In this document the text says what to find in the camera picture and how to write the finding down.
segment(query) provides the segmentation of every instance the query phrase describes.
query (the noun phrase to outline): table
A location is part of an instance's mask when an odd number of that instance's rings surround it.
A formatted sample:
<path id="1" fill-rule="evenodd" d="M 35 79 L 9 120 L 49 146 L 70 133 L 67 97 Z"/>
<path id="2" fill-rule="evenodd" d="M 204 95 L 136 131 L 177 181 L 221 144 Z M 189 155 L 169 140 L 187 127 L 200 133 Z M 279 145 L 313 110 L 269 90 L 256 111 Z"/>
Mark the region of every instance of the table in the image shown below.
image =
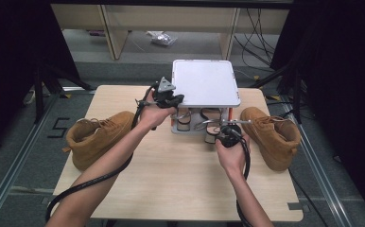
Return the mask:
<path id="1" fill-rule="evenodd" d="M 121 111 L 135 113 L 135 99 L 141 99 L 148 87 L 101 85 L 86 118 L 104 119 Z M 243 109 L 255 106 L 269 113 L 259 89 L 239 89 L 241 105 L 233 110 L 233 119 Z M 301 209 L 290 210 L 299 201 L 292 180 L 285 172 L 270 170 L 258 146 L 251 142 L 252 165 L 248 182 L 256 198 L 272 221 L 300 221 Z M 66 190 L 80 172 L 70 154 L 54 195 Z M 219 164 L 214 145 L 204 135 L 175 134 L 167 119 L 151 131 L 134 152 L 125 169 L 92 218 L 238 221 L 235 192 Z"/>

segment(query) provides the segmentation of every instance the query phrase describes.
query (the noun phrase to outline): gray carpet floor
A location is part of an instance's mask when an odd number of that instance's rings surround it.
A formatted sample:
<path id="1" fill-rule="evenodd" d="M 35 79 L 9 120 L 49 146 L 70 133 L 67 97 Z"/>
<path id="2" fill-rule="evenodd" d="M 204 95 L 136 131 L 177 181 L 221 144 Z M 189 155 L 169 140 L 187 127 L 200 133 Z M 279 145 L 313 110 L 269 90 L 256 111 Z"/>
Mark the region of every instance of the gray carpet floor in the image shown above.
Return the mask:
<path id="1" fill-rule="evenodd" d="M 101 84 L 130 84 L 150 85 L 161 77 L 170 78 L 172 64 L 166 63 L 120 63 L 111 62 L 76 62 L 81 79 L 93 86 Z M 235 66 L 235 76 L 238 87 L 248 87 L 254 83 L 253 76 L 266 77 L 269 72 L 252 69 L 246 66 Z M 276 79 L 262 87 L 265 96 L 278 96 Z M 67 80 L 61 80 L 61 85 L 75 86 Z M 57 127 L 69 129 L 75 121 L 82 118 L 89 107 L 94 94 L 80 93 L 69 97 L 55 98 L 55 103 L 50 109 L 42 129 L 37 134 L 37 139 L 22 170 L 16 177 L 5 202 L 0 209 L 0 226 L 44 226 L 44 213 L 49 201 L 53 199 L 52 192 L 61 175 L 62 168 L 68 153 L 62 152 L 66 146 L 62 131 L 53 130 Z M 44 98 L 45 103 L 53 96 Z M 269 111 L 272 115 L 284 114 L 283 104 L 276 104 L 276 100 L 268 100 Z M 336 189 L 345 210 L 354 226 L 365 226 L 365 202 L 359 195 L 356 187 L 348 176 L 346 170 L 333 159 L 335 152 L 332 150 L 328 139 L 324 137 L 318 119 L 313 115 L 309 106 L 301 108 L 301 116 L 306 135 L 311 141 L 313 149 L 317 152 L 322 166 L 328 174 L 329 180 Z M 8 170 L 22 148 L 29 132 L 34 126 L 34 102 L 19 110 L 19 113 L 8 126 L 6 133 L 1 137 L 0 143 L 0 183 L 8 174 Z M 321 186 L 318 184 L 307 158 L 299 148 L 293 160 L 290 171 L 298 182 L 294 184 L 299 200 L 303 206 L 304 219 L 300 222 L 275 222 L 275 226 L 323 226 L 317 211 L 322 215 L 328 226 L 339 226 L 334 213 L 324 197 Z M 105 226 L 106 220 L 92 219 L 87 226 Z M 115 226 L 166 226 L 165 221 L 120 220 Z M 224 227 L 226 223 L 184 221 L 178 226 L 184 227 Z"/>

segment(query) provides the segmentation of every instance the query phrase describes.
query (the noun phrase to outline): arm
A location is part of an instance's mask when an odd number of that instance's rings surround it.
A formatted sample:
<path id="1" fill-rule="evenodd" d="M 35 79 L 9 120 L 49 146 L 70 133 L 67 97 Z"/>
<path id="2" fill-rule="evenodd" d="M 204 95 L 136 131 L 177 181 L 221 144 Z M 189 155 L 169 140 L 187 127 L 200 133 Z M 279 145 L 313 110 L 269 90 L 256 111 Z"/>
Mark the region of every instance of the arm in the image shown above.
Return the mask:
<path id="1" fill-rule="evenodd" d="M 151 94 L 148 96 L 148 101 L 152 101 Z M 136 127 L 86 169 L 74 181 L 73 186 L 90 181 L 122 166 L 133 154 L 145 135 L 152 128 L 162 124 L 165 118 L 173 113 L 175 113 L 174 108 L 160 109 L 155 105 L 145 107 Z M 118 175 L 64 198 L 46 226 L 84 226 L 106 197 L 117 177 Z"/>
<path id="2" fill-rule="evenodd" d="M 246 141 L 249 141 L 248 135 L 243 134 L 243 136 Z M 217 140 L 216 148 L 220 164 L 233 185 L 238 204 L 245 219 L 252 226 L 273 226 L 242 173 L 245 166 L 245 155 L 241 145 L 238 143 L 231 148 L 225 148 Z"/>

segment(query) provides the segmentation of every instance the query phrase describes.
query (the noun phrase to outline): white square lid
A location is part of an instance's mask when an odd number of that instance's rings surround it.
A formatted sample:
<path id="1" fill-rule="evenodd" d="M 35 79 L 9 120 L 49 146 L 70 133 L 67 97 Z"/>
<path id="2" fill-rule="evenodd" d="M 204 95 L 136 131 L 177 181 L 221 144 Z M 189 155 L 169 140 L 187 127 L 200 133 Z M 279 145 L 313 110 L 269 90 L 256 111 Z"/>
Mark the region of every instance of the white square lid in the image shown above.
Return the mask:
<path id="1" fill-rule="evenodd" d="M 184 95 L 179 107 L 229 108 L 241 103 L 229 61 L 175 60 L 171 83 L 174 96 Z"/>

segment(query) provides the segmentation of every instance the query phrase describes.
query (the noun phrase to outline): person's right arm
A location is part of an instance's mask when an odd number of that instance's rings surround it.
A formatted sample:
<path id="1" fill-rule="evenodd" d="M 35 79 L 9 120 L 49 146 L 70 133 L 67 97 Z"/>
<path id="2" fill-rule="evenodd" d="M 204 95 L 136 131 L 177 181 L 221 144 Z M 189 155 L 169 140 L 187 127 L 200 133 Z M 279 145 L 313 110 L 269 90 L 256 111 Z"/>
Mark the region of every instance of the person's right arm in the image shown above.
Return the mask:
<path id="1" fill-rule="evenodd" d="M 246 141 L 249 141 L 248 135 L 243 134 L 243 136 Z M 220 164 L 226 171 L 227 177 L 233 186 L 236 199 L 245 219 L 252 226 L 273 226 L 242 173 L 245 166 L 245 154 L 241 144 L 238 143 L 231 148 L 225 148 L 217 140 L 216 148 Z"/>

